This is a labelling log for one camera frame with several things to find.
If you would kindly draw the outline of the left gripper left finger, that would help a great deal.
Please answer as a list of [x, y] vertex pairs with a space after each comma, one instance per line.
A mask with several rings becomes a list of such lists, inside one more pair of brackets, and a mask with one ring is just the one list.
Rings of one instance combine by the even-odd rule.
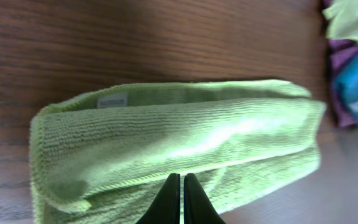
[[180, 195], [180, 175], [170, 174], [137, 224], [179, 224]]

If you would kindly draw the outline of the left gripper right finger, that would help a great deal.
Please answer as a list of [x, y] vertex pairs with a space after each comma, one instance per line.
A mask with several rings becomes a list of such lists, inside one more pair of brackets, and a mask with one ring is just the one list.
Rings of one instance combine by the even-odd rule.
[[184, 179], [185, 224], [226, 224], [215, 211], [196, 175], [189, 173]]

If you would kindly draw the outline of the bright green microfiber cloth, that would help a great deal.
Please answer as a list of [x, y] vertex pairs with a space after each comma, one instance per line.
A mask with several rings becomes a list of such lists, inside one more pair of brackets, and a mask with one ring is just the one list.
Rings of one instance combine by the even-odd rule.
[[134, 223], [172, 173], [218, 213], [314, 172], [326, 105], [284, 80], [134, 83], [44, 107], [30, 124], [36, 223]]

